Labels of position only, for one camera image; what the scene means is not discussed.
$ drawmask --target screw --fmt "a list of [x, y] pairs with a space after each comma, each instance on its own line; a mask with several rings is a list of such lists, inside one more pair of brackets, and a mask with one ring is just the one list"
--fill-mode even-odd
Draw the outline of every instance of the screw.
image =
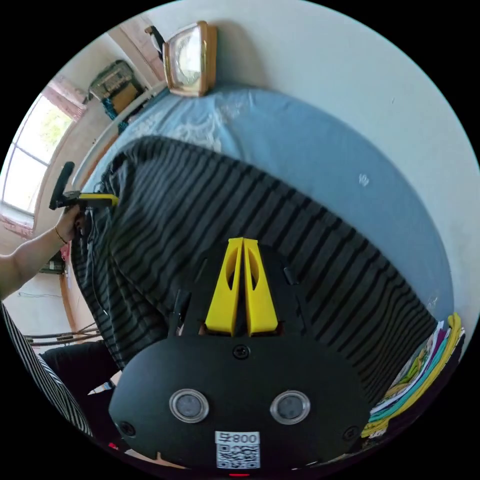
[[237, 345], [236, 347], [233, 348], [233, 356], [237, 360], [245, 360], [249, 357], [249, 354], [250, 354], [250, 350], [245, 345]]
[[359, 428], [357, 426], [350, 426], [343, 433], [343, 439], [346, 442], [349, 442], [351, 439], [356, 437], [358, 434], [359, 434]]
[[127, 435], [127, 437], [134, 437], [137, 433], [133, 425], [128, 423], [127, 421], [120, 422], [120, 430]]

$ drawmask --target yellow plastic part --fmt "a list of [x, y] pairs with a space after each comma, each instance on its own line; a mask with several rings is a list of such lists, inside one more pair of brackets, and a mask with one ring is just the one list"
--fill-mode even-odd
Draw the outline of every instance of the yellow plastic part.
[[278, 327], [274, 303], [257, 240], [243, 239], [245, 307], [248, 335], [274, 332]]
[[[234, 334], [239, 304], [243, 240], [243, 238], [228, 240], [228, 247], [205, 321], [205, 326], [210, 331], [222, 332], [231, 336]], [[233, 282], [230, 289], [229, 280], [232, 275]]]
[[112, 207], [119, 203], [119, 198], [111, 193], [81, 193], [78, 198], [80, 200], [104, 200], [110, 199]]

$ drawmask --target black and gray striped fabric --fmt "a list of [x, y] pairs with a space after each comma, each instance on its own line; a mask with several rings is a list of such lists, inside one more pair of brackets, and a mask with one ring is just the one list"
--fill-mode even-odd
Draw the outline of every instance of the black and gray striped fabric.
[[67, 421], [84, 434], [92, 436], [90, 426], [70, 391], [43, 358], [35, 354], [3, 303], [0, 303], [0, 314], [16, 352], [38, 389]]
[[233, 237], [258, 239], [288, 258], [316, 339], [353, 365], [371, 405], [436, 327], [366, 238], [252, 165], [178, 140], [143, 137], [111, 162], [99, 191], [117, 195], [119, 204], [93, 212], [91, 234], [73, 242], [71, 259], [121, 369], [167, 335], [165, 319], [198, 255]]

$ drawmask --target person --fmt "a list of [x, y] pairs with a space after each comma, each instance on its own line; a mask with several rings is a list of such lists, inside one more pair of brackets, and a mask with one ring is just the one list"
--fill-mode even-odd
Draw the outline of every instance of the person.
[[23, 364], [53, 406], [82, 432], [125, 451], [129, 447], [108, 412], [113, 390], [89, 395], [119, 371], [104, 342], [89, 341], [35, 354], [3, 305], [3, 300], [74, 238], [83, 223], [78, 205], [65, 209], [55, 227], [23, 243], [10, 255], [0, 255], [1, 316]]

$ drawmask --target hand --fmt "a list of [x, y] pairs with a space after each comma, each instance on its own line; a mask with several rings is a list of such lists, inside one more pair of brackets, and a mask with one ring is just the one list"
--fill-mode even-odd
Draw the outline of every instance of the hand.
[[65, 242], [69, 242], [75, 237], [76, 230], [83, 227], [84, 222], [85, 215], [80, 212], [80, 207], [75, 205], [69, 210], [63, 210], [56, 224], [56, 229], [62, 239], [65, 240]]

